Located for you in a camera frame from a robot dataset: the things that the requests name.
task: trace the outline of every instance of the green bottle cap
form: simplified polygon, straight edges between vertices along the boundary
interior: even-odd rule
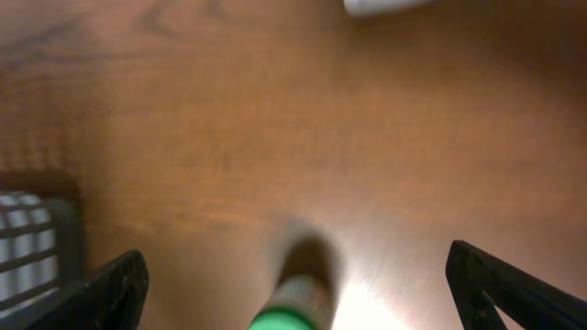
[[[249,330],[315,330],[306,320],[295,313],[271,311],[255,317]]]

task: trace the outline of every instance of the bottle cap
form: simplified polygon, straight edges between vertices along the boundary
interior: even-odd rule
[[[271,311],[255,317],[249,330],[316,330],[302,317],[288,311]]]

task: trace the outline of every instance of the brown wooden surface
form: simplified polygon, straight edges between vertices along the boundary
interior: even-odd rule
[[[337,330],[460,328],[457,238],[587,299],[582,1],[361,22],[342,0],[0,15],[0,183],[78,182],[91,267],[148,261],[142,329],[245,328],[315,231],[341,260]]]

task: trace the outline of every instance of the bottle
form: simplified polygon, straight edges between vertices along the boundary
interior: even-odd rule
[[[391,12],[411,6],[422,5],[432,0],[344,0],[347,13],[354,17]]]
[[[328,330],[331,306],[331,295],[323,283],[311,275],[296,275],[277,288],[249,330]]]

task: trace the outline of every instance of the wooden table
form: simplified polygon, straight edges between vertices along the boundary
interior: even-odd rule
[[[142,329],[246,328],[309,233],[338,252],[336,330],[460,328],[457,238],[587,299],[582,1],[0,14],[4,180],[74,178],[92,268],[144,253]]]

